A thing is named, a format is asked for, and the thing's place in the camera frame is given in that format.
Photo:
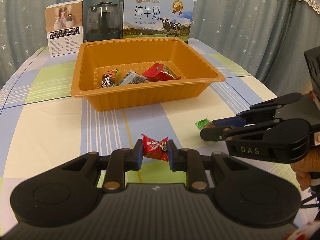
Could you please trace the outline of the right hand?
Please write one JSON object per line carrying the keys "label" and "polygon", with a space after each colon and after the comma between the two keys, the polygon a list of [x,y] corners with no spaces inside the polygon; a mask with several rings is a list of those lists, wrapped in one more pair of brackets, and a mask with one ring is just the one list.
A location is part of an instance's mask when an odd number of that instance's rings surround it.
{"label": "right hand", "polygon": [[310,173],[320,171],[319,148],[312,148],[303,159],[290,165],[296,174],[300,189],[306,190],[311,185]]}

